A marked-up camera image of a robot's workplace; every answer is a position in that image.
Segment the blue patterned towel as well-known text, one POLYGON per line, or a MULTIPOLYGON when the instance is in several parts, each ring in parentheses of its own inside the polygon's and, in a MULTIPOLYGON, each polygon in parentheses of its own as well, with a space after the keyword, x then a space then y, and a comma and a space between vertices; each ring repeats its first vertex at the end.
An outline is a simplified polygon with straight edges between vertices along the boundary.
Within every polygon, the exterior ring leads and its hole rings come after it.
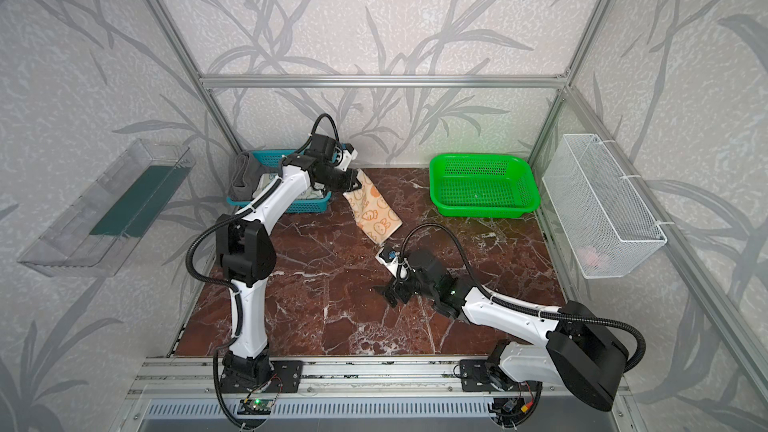
MULTIPOLYGON (((262 191, 267 190, 271 183, 278 178, 279 175, 277 173, 267 173, 260 177, 259 182, 252 193, 252 198, 255 199, 262 191)), ((317 200, 325 200, 329 196, 329 192, 326 192, 323 189, 315 189, 313 187, 308 188, 304 192, 302 192, 297 198, 297 201, 317 201, 317 200)))

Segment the grey terry towel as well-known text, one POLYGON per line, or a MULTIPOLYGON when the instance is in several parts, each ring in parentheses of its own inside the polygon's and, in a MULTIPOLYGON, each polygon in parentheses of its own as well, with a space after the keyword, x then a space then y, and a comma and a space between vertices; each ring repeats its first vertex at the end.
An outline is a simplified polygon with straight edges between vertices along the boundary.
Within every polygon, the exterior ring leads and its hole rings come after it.
POLYGON ((235 202, 250 202, 262 174, 261 162, 250 152, 237 154, 233 161, 229 198, 235 202))

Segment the orange patterned towel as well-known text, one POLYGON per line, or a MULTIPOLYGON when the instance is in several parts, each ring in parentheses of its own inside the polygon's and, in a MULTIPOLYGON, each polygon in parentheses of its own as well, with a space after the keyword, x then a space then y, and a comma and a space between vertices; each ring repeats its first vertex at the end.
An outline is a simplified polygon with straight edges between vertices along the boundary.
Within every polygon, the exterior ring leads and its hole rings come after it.
POLYGON ((382 245, 403 222, 362 170, 358 171, 357 179, 361 188, 345 192, 343 196, 351 207, 357 226, 375 244, 382 245))

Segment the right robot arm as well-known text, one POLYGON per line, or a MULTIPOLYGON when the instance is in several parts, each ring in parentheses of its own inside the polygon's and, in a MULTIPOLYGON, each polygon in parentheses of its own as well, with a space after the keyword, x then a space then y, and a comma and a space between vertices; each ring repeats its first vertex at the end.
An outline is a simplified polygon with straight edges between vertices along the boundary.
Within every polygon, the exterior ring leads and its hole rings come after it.
POLYGON ((579 302, 544 306, 492 292, 452 275, 427 250, 402 255, 384 246, 376 259, 392 275, 379 290, 391 307, 419 296, 440 315, 519 339, 497 345, 486 361, 498 390, 523 382, 559 384, 588 406, 609 411, 622 376, 645 355, 637 328, 597 317, 579 302))

